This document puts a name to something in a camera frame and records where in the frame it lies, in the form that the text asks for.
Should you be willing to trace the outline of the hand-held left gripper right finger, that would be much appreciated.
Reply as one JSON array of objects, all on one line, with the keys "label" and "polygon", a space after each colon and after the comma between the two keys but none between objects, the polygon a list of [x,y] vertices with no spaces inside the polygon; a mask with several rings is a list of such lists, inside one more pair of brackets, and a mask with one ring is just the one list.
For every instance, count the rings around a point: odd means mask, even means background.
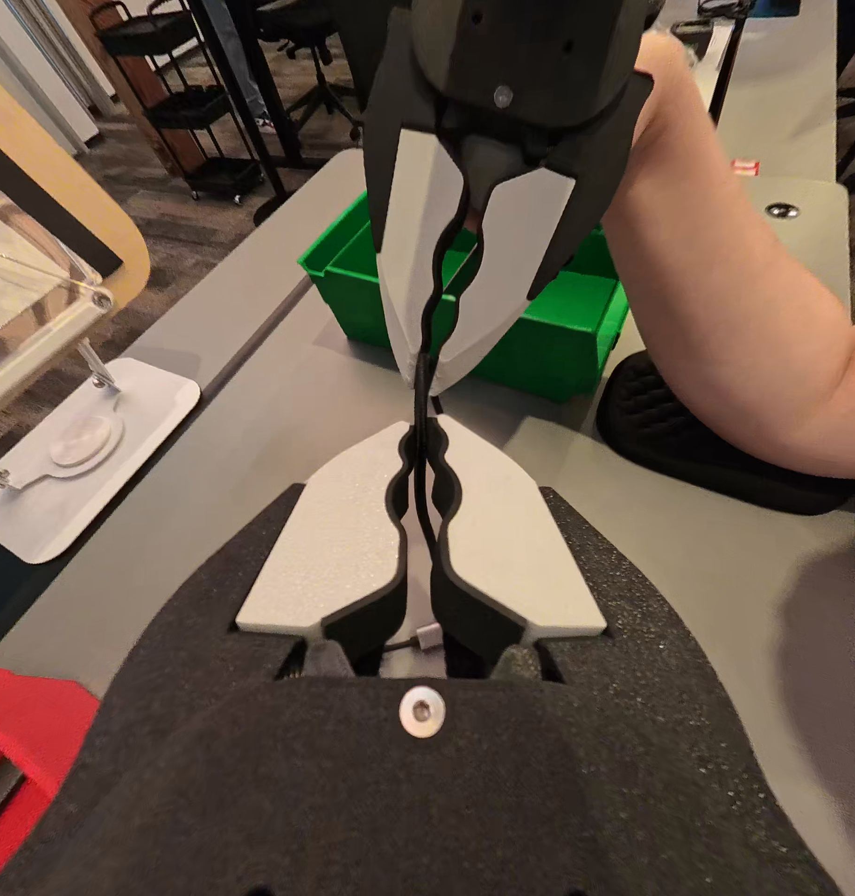
[{"label": "hand-held left gripper right finger", "polygon": [[448,415],[433,419],[433,613],[493,666],[511,646],[607,627],[534,479]]}]

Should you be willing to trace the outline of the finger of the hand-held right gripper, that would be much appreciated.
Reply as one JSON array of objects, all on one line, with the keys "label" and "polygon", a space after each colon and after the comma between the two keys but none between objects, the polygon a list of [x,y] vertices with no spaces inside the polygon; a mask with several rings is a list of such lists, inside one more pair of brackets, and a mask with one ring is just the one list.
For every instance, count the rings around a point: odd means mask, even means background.
[{"label": "finger of the hand-held right gripper", "polygon": [[470,373],[529,305],[529,292],[575,187],[560,174],[523,174],[497,185],[481,221],[482,254],[459,297],[456,325],[444,342],[430,392]]},{"label": "finger of the hand-held right gripper", "polygon": [[435,258],[462,204],[464,177],[434,133],[400,131],[377,274],[385,326],[403,383],[415,385]]}]

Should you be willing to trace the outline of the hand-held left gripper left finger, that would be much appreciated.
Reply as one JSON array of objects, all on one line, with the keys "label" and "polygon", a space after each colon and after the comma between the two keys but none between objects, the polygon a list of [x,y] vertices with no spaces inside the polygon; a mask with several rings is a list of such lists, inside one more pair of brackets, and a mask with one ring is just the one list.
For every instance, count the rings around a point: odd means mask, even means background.
[{"label": "hand-held left gripper left finger", "polygon": [[408,604],[411,426],[400,421],[332,458],[303,487],[235,618],[240,631],[379,651]]}]

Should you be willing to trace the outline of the grey hub with adapter plug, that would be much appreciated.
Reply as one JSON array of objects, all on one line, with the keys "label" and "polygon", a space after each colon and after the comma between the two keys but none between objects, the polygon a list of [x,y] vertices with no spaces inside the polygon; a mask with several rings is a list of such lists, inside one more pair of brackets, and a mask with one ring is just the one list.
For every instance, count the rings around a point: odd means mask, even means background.
[{"label": "grey hub with adapter plug", "polygon": [[414,641],[422,653],[438,649],[443,645],[444,640],[443,628],[437,620],[436,611],[434,610],[434,561],[437,539],[428,508],[428,406],[431,403],[430,387],[432,377],[433,359],[430,353],[419,353],[414,375],[412,490],[416,517],[428,553],[427,597],[433,617],[430,623],[422,624],[415,631]]}]

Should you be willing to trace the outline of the red plastic bin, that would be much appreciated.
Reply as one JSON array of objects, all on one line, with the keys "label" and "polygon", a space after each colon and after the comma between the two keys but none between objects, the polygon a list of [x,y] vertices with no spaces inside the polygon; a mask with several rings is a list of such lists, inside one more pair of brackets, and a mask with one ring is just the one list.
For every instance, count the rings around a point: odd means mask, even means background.
[{"label": "red plastic bin", "polygon": [[0,668],[0,873],[53,802],[98,707],[74,681]]}]

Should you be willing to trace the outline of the person's right forearm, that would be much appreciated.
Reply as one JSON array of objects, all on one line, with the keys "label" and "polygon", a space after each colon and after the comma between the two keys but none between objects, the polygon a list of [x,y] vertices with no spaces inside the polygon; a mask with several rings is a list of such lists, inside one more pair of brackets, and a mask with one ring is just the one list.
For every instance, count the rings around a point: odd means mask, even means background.
[{"label": "person's right forearm", "polygon": [[632,314],[671,391],[762,461],[855,479],[855,323],[747,199],[680,42],[651,31],[652,94],[602,218]]}]

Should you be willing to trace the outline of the green plastic bin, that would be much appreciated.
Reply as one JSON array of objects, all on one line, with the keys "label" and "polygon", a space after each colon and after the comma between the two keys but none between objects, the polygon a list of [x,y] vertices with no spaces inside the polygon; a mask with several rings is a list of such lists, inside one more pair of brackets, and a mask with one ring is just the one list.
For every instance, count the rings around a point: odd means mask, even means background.
[{"label": "green plastic bin", "polygon": [[[391,348],[366,192],[310,244],[299,265],[348,340]],[[597,226],[472,374],[559,404],[591,394],[627,311],[604,232]]]}]

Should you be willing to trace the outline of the black utility cart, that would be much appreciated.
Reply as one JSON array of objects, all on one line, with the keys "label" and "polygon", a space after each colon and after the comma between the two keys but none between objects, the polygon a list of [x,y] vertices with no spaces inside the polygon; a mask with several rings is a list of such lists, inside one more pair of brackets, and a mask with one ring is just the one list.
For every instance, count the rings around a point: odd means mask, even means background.
[{"label": "black utility cart", "polygon": [[102,2],[89,21],[192,199],[242,204],[262,171],[189,3]]}]

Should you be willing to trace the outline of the black office chair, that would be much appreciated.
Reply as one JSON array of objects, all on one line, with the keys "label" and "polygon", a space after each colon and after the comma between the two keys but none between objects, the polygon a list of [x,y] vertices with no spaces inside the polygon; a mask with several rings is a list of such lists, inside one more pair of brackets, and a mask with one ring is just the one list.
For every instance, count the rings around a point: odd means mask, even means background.
[{"label": "black office chair", "polygon": [[352,85],[333,83],[325,76],[325,68],[333,62],[329,42],[340,34],[328,2],[269,2],[257,8],[254,21],[261,42],[283,44],[290,60],[304,51],[312,59],[315,85],[285,107],[295,128],[300,130],[323,109],[329,116],[339,114],[345,118],[350,125],[350,140],[358,144],[362,124],[345,102],[357,98],[356,90]]}]

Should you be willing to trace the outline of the wooden sign board with acrylic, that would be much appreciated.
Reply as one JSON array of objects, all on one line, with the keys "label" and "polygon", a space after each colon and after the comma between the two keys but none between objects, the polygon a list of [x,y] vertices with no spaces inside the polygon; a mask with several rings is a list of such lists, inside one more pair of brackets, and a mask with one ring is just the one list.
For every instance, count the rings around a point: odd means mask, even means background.
[{"label": "wooden sign board with acrylic", "polygon": [[0,84],[0,411],[150,272],[132,219]]}]

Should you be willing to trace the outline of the black desk frame leg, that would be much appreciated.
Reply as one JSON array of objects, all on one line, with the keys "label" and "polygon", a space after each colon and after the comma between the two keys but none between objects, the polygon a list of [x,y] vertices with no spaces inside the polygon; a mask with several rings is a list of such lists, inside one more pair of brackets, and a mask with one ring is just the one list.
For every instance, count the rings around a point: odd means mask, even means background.
[{"label": "black desk frame leg", "polygon": [[[254,227],[259,227],[282,207],[291,192],[282,182],[279,168],[305,170],[297,129],[280,98],[265,54],[254,34],[254,14],[250,2],[190,1],[188,6],[203,37],[204,46],[214,61],[220,81],[227,89],[233,107],[242,123],[242,133],[249,140],[254,158],[273,189],[273,197],[254,212]],[[245,95],[245,84],[255,85],[274,126],[282,149],[274,155],[251,113]]]}]

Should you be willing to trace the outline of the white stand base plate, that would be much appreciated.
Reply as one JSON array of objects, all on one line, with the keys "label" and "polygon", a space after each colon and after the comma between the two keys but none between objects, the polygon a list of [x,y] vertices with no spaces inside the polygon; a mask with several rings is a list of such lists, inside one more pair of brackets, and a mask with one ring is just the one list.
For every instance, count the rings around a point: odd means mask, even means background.
[{"label": "white stand base plate", "polygon": [[0,545],[30,565],[60,556],[201,396],[198,384],[132,358],[106,365],[0,459]]}]

